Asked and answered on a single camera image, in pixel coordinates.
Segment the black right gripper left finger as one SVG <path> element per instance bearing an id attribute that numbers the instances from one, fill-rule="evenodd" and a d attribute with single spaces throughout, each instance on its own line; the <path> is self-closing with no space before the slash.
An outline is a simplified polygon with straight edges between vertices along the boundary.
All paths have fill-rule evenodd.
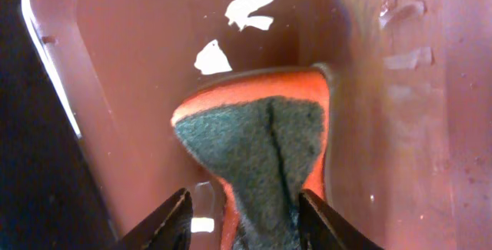
<path id="1" fill-rule="evenodd" d="M 115 243 L 115 250 L 188 250 L 193 207 L 191 193 L 177 190 Z"/>

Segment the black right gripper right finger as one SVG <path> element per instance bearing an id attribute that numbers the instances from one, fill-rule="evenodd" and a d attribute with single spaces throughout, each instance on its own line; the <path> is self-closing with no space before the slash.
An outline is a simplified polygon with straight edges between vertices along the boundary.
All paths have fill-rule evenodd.
<path id="1" fill-rule="evenodd" d="M 299 194 L 302 250 L 383 250 L 309 189 Z"/>

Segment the orange green scrub sponge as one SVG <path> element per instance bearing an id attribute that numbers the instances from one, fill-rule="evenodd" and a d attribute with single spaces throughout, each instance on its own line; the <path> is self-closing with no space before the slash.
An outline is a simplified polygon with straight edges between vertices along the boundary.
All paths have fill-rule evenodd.
<path id="1" fill-rule="evenodd" d="M 250 72 L 185 99 L 171 125 L 226 196 L 223 249 L 297 249 L 299 195 L 324 195 L 330 92 L 319 68 Z"/>

